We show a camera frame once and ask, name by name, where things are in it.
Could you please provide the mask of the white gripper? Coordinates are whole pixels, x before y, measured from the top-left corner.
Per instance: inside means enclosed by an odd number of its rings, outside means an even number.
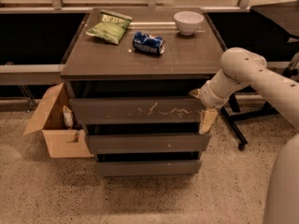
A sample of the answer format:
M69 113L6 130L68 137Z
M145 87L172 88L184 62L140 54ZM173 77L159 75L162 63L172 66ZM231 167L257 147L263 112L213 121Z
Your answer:
M197 99L200 98L201 103L207 107L201 111L199 133L208 133L218 116L217 109L222 108L228 102L228 98L223 98L216 94L211 89L210 81L207 81L201 89L194 89L190 91L189 95Z

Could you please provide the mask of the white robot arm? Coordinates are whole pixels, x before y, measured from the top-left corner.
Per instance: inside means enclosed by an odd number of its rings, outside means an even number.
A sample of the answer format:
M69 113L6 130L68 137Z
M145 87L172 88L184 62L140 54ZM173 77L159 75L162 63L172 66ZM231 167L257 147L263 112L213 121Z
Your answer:
M221 69L200 89L190 92L205 109L199 133L208 133L231 94L251 86L299 130L299 83L267 68L264 57L242 48L221 55ZM269 180L263 224L299 224L299 134L277 154Z

